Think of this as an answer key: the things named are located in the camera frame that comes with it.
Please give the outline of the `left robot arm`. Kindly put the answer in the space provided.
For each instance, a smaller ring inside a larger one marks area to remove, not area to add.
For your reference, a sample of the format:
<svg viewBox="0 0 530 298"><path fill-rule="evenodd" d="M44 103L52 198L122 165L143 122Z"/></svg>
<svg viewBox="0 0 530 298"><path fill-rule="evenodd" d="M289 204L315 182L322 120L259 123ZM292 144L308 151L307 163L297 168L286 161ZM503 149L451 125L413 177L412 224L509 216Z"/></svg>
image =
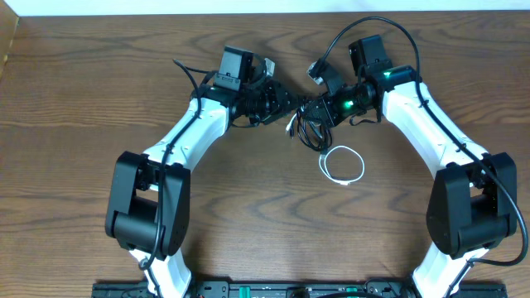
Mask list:
<svg viewBox="0 0 530 298"><path fill-rule="evenodd" d="M193 90L177 124L155 145L122 153L111 184L105 233L131 253L155 297L183 297L192 274L181 245L190 222L190 178L208 148L240 117L267 125L307 103L274 77L275 64L226 46L217 70L176 62Z"/></svg>

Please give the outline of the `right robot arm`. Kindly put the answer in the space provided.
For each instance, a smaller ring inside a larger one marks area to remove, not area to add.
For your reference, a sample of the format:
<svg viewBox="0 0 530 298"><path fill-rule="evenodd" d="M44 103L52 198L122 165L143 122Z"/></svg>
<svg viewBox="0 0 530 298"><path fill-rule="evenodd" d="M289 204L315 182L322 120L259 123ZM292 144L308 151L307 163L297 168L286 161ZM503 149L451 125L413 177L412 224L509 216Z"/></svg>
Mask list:
<svg viewBox="0 0 530 298"><path fill-rule="evenodd" d="M431 245L400 289L402 297L449 297L471 267L516 231L526 230L517 207L517 169L507 153L489 154L437 105L417 66L395 66L380 36L349 45L358 82L347 85L321 57L307 74L327 88L303 114L330 129L375 110L406 137L434 179L426 226Z"/></svg>

